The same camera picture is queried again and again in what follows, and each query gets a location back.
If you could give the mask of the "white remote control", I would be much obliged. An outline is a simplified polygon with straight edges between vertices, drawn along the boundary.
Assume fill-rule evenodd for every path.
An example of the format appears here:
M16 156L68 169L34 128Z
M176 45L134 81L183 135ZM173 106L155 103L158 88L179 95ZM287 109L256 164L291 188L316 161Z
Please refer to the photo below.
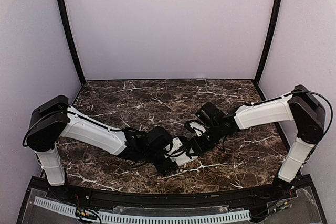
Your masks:
M177 166L183 166L193 160L198 159L198 156L187 156L185 153L183 153L179 157L170 157L171 161L176 162Z

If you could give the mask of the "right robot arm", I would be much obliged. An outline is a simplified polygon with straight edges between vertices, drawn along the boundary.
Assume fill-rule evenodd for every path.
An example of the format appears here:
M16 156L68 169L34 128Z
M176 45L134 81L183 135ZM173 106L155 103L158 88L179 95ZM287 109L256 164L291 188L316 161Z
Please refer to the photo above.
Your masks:
M325 124L325 108L317 97L318 93L297 85L293 91L280 97L244 104L229 113L207 102L196 112L201 123L186 124L188 130L196 132L186 154L191 157L210 151L219 140L234 132L269 123L293 121L298 131L296 139L278 171L277 181L268 187L269 197L278 200L287 193L287 183L294 180L306 159L330 129L331 124Z

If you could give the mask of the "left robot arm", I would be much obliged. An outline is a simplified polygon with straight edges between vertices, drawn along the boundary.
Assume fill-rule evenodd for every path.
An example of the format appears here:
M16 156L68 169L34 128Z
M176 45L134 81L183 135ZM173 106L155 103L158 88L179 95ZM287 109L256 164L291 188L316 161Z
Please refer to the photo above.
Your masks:
M152 163L162 175L193 160L185 153L184 137L173 138L162 127L146 132L105 125L82 114L69 105L66 96L59 95L32 112L23 146L35 152L54 193L63 201L74 197L74 189L66 183L66 172L57 151L60 136L98 147L121 159Z

